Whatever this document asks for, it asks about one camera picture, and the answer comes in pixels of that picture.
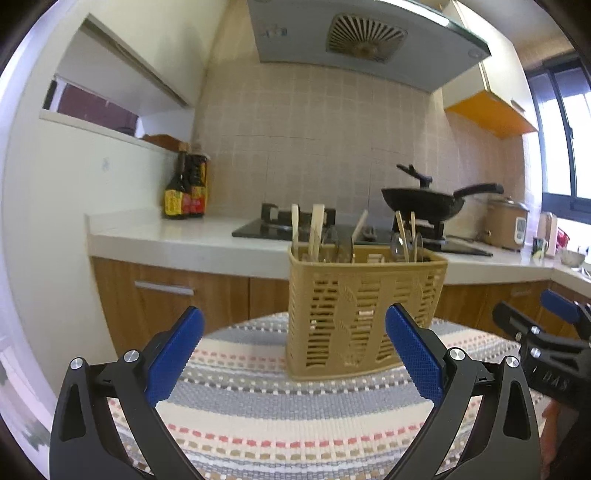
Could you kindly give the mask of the person's right hand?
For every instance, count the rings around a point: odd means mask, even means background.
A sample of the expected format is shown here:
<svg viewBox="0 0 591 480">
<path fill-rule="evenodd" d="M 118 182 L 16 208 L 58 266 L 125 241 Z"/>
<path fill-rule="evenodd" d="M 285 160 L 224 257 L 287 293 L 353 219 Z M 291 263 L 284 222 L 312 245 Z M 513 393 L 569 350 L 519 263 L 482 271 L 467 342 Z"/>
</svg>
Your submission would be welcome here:
<svg viewBox="0 0 591 480">
<path fill-rule="evenodd" d="M 579 413 L 556 400 L 551 400 L 542 417 L 545 423 L 540 437 L 541 458 L 543 468 L 548 470 L 560 444 L 578 420 Z"/>
</svg>

